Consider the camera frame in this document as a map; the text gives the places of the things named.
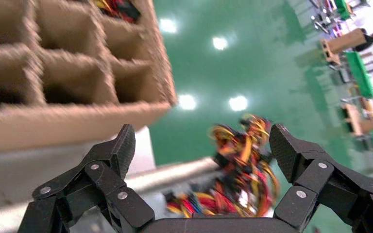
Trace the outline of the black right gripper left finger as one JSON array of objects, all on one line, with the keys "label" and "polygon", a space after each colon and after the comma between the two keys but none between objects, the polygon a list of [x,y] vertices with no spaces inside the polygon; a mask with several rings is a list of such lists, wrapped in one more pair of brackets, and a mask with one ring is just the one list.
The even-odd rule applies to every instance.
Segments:
[{"label": "black right gripper left finger", "polygon": [[117,233],[138,233],[154,221],[153,209],[125,182],[134,157],[135,131],[94,145],[74,168],[40,185],[32,194],[18,231],[68,233],[91,208],[98,208]]}]

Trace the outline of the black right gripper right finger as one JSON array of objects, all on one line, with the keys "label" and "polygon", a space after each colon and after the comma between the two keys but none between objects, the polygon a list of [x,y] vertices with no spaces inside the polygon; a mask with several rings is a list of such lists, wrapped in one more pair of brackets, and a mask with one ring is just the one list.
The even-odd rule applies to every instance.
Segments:
[{"label": "black right gripper right finger", "polygon": [[337,163],[319,144],[271,127],[270,148],[291,188],[273,217],[301,233],[319,206],[331,209],[354,233],[373,233],[373,178]]}]

